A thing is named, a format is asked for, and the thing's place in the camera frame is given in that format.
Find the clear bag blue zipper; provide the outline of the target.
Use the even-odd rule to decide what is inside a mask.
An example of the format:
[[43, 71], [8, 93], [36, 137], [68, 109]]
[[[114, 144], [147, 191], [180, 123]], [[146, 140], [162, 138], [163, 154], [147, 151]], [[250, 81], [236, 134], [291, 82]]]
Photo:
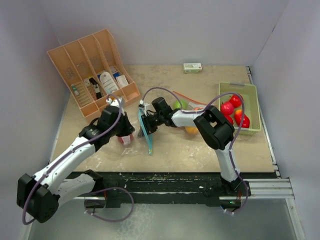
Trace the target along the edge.
[[135, 131], [133, 132], [133, 140], [130, 145], [122, 145], [122, 155], [153, 155], [153, 135], [148, 135], [143, 123], [143, 112], [139, 109], [137, 111], [137, 118], [133, 121]]

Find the red fake apple with stem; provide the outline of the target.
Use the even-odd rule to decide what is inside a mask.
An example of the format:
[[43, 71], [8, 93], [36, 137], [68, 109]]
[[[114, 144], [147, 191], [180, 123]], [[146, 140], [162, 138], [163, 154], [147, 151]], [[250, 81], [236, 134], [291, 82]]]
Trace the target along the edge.
[[220, 112], [223, 115], [230, 116], [234, 113], [234, 111], [235, 111], [235, 108], [234, 108], [233, 104], [230, 103], [229, 101], [226, 101], [220, 105]]

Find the red yellow fake apple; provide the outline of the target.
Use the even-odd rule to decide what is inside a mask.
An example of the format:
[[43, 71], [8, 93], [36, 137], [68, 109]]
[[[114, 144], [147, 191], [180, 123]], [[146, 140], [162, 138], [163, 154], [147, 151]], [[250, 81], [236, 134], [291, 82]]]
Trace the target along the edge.
[[225, 115], [224, 117], [230, 122], [231, 125], [234, 124], [233, 119], [229, 115]]

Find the red fake pepper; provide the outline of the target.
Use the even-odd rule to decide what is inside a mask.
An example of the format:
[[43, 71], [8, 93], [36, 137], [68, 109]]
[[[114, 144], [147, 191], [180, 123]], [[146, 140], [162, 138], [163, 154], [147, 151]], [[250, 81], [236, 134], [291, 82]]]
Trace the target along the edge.
[[243, 114], [243, 111], [241, 109], [235, 111], [234, 119], [238, 126], [246, 129], [250, 127], [250, 119], [245, 114]]

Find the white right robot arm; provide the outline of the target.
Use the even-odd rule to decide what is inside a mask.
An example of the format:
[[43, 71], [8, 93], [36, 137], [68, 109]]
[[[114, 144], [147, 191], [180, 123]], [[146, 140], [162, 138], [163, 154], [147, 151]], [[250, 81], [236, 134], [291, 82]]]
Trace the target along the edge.
[[161, 125], [171, 128], [195, 127], [204, 142], [215, 151], [223, 192], [233, 196], [240, 190], [242, 177], [233, 150], [235, 128], [215, 106], [198, 111], [172, 109], [163, 97], [158, 97], [151, 104], [141, 100], [138, 107], [140, 133], [149, 146], [152, 145], [152, 134]]

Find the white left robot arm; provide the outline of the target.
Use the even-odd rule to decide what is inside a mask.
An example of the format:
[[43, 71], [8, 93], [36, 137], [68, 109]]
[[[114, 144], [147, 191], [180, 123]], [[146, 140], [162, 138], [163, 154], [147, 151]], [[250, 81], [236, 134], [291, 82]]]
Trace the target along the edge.
[[[16, 202], [22, 208], [22, 222], [48, 221], [59, 207], [75, 197], [98, 196], [117, 191], [118, 186], [105, 188], [103, 177], [86, 170], [74, 179], [67, 179], [73, 170], [106, 145], [110, 138], [129, 136], [134, 131], [121, 105], [108, 105], [99, 118], [84, 127], [74, 142], [58, 158], [34, 175], [24, 174], [18, 180]], [[27, 221], [29, 214], [33, 220]]]

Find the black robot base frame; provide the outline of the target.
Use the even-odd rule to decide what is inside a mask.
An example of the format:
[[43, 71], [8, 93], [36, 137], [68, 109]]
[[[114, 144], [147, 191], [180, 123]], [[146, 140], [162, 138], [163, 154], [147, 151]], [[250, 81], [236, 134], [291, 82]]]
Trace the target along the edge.
[[85, 197], [121, 204], [205, 205], [236, 211], [251, 196], [248, 181], [228, 182], [218, 172], [94, 172], [97, 186]]

